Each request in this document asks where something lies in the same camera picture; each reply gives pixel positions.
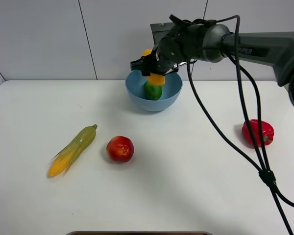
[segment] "toy fruit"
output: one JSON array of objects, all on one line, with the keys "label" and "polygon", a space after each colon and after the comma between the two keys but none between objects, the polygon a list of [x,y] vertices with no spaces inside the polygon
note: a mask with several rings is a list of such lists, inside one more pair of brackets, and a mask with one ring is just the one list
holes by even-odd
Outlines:
[{"label": "toy fruit", "polygon": [[[250,123],[251,129],[254,133],[257,145],[258,145],[258,147],[260,147],[261,145],[260,145],[260,137],[259,137],[259,131],[258,131],[258,120],[252,119],[252,120],[249,120],[249,123]],[[265,121],[261,121],[261,126],[262,126],[262,130],[263,130],[263,133],[262,133],[263,136],[261,136],[261,137],[264,138],[265,145],[269,145],[273,141],[274,129],[269,123],[267,123]],[[248,143],[253,145],[253,142],[252,142],[251,137],[248,132],[246,122],[244,122],[244,124],[243,124],[242,134],[245,137],[245,139],[248,141]]]},{"label": "toy fruit", "polygon": [[77,136],[62,149],[51,161],[48,176],[54,177],[65,170],[68,172],[72,164],[80,154],[93,142],[96,136],[97,125],[87,126],[81,130]]},{"label": "toy fruit", "polygon": [[145,82],[144,92],[148,99],[158,100],[162,95],[162,87],[154,86],[150,82]]},{"label": "toy fruit", "polygon": [[127,137],[115,136],[107,145],[107,153],[112,161],[126,163],[133,157],[134,145]]},{"label": "toy fruit", "polygon": [[[151,54],[152,49],[144,50],[142,56],[147,56]],[[161,75],[157,75],[154,73],[151,73],[149,77],[146,77],[147,81],[150,82],[154,86],[163,86],[166,83],[166,78]]]}]

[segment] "red apple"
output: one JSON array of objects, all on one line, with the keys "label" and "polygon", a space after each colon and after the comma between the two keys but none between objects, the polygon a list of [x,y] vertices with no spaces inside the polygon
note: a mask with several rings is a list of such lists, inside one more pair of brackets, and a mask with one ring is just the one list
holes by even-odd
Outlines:
[{"label": "red apple", "polygon": [[127,137],[115,136],[107,145],[107,153],[112,161],[126,163],[133,157],[134,145]]}]

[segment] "corn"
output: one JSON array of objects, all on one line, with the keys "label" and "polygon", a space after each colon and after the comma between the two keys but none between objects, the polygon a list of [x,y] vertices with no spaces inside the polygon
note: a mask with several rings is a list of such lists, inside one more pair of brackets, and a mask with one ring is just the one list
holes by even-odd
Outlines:
[{"label": "corn", "polygon": [[96,136],[97,125],[85,127],[78,135],[53,159],[48,176],[54,177],[68,172],[71,165],[77,160],[80,154],[93,142]]}]

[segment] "white table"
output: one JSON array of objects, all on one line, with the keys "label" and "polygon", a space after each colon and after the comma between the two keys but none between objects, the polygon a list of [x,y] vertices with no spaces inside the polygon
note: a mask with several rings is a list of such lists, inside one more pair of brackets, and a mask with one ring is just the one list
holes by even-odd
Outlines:
[{"label": "white table", "polygon": [[[240,140],[236,82],[197,81],[224,133]],[[263,120],[275,128],[267,147],[281,191],[294,201],[294,108],[274,82],[258,82]],[[252,86],[245,82],[250,119]],[[85,126],[97,136],[64,176],[46,177],[51,158]],[[105,161],[107,142],[132,139],[135,159]],[[294,209],[282,206],[294,232]],[[205,231],[213,235],[285,235],[258,172],[219,137],[184,82],[159,113],[131,103],[124,81],[8,81],[0,86],[0,235],[72,231]]]}]

